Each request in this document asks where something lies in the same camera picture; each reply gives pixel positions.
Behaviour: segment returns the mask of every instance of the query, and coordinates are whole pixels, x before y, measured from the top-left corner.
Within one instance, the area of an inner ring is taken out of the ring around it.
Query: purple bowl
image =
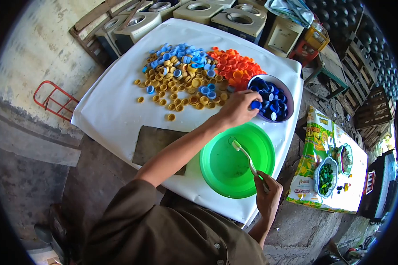
[[[283,89],[283,95],[285,95],[286,99],[287,99],[287,104],[286,104],[287,110],[289,111],[289,114],[286,116],[286,118],[281,121],[267,119],[266,117],[264,117],[264,115],[259,113],[258,116],[260,117],[260,119],[263,119],[269,123],[284,123],[285,121],[290,119],[290,117],[292,117],[293,111],[295,110],[295,104],[293,103],[292,94],[290,93],[290,90],[287,88],[287,86],[283,82],[281,82],[280,79],[278,79],[277,77],[261,74],[261,75],[256,75],[256,76],[252,77],[251,80],[249,80],[248,89],[252,83],[252,80],[254,80],[257,77],[261,78],[264,81],[271,82],[271,83],[275,84],[277,88]]]

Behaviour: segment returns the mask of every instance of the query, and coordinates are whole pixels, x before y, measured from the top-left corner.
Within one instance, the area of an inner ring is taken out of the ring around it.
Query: white tablecloth
[[[93,84],[75,108],[71,123],[113,154],[139,169],[141,166],[134,164],[132,159],[141,126],[189,132],[217,113],[219,108],[199,111],[188,106],[183,112],[175,113],[174,122],[168,122],[165,115],[170,111],[153,103],[144,89],[133,84],[136,79],[145,79],[141,70],[149,50],[158,49],[166,42],[173,45],[185,42],[205,50],[213,46],[223,50],[238,50],[242,56],[254,58],[264,71],[287,85],[295,102],[292,117],[287,122],[278,124],[267,123],[258,118],[252,120],[266,131],[274,145],[276,166],[272,177],[277,178],[292,141],[299,113],[303,86],[300,78],[301,65],[206,25],[169,19],[149,32]],[[145,97],[143,104],[136,102],[140,96]],[[163,186],[196,204],[246,225],[258,213],[255,195],[245,199],[230,199],[214,192],[202,177],[199,154],[187,164],[185,176],[174,175]]]

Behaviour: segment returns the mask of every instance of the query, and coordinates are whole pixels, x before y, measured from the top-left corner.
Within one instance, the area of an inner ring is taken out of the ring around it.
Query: wooden crate
[[[344,44],[337,49],[350,88],[342,93],[345,103],[341,103],[345,109],[349,108],[356,112],[364,104],[377,82],[379,71],[354,32],[351,32]]]
[[[395,106],[382,87],[372,90],[369,97],[355,113],[355,128],[364,130],[393,120]]]

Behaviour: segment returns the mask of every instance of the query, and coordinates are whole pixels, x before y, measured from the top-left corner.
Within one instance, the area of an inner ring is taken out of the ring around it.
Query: wooden pallet
[[[380,124],[361,130],[361,136],[367,149],[372,149],[388,133],[390,123]]]
[[[342,93],[345,103],[341,103],[345,109],[350,108],[355,112],[369,96],[372,87],[377,82],[379,71],[354,32],[351,32],[338,51],[347,78],[346,82],[350,88]]]
[[[388,99],[382,87],[372,90],[366,102],[355,114],[357,130],[372,128],[393,120],[395,106],[392,99]]]

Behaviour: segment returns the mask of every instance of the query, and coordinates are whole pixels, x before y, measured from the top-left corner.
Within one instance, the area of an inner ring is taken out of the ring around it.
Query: plastic basket
[[[317,32],[320,35],[320,37],[323,39],[323,42],[314,38],[314,32]],[[315,50],[318,50],[319,52],[321,50],[323,50],[324,47],[326,47],[330,42],[329,34],[327,33],[327,30],[324,27],[323,27],[323,32],[319,32],[312,25],[308,29],[308,31],[305,33],[304,40],[306,42],[308,42]]]
[[[349,165],[349,166],[346,168],[345,172],[343,172],[343,170],[342,170],[342,159],[341,159],[341,157],[342,157],[342,151],[343,151],[344,149],[346,149],[346,150],[349,151],[348,157],[349,157],[349,159],[351,160],[351,165]],[[337,151],[337,154],[336,154],[336,161],[337,161],[338,166],[339,166],[339,168],[340,168],[340,169],[339,169],[339,172],[342,173],[342,174],[344,174],[346,177],[348,177],[348,176],[351,174],[352,163],[354,162],[354,161],[352,160],[352,149],[351,149],[351,146],[350,146],[349,144],[345,143],[345,144],[343,144],[343,146],[341,146],[341,147],[339,148],[339,150]]]
[[[331,164],[332,166],[332,170],[333,170],[333,180],[331,182],[332,186],[329,188],[329,190],[327,191],[326,195],[323,195],[320,193],[320,190],[318,188],[319,183],[320,183],[320,178],[319,178],[319,173],[320,173],[320,169],[324,164]],[[318,165],[318,167],[315,169],[314,171],[314,191],[317,192],[317,194],[326,199],[329,198],[329,196],[333,193],[333,190],[336,188],[336,184],[337,184],[337,175],[338,175],[338,167],[337,167],[337,163],[336,161],[334,161],[334,159],[331,156],[326,157],[326,159],[324,159],[323,162],[320,163],[320,165]]]

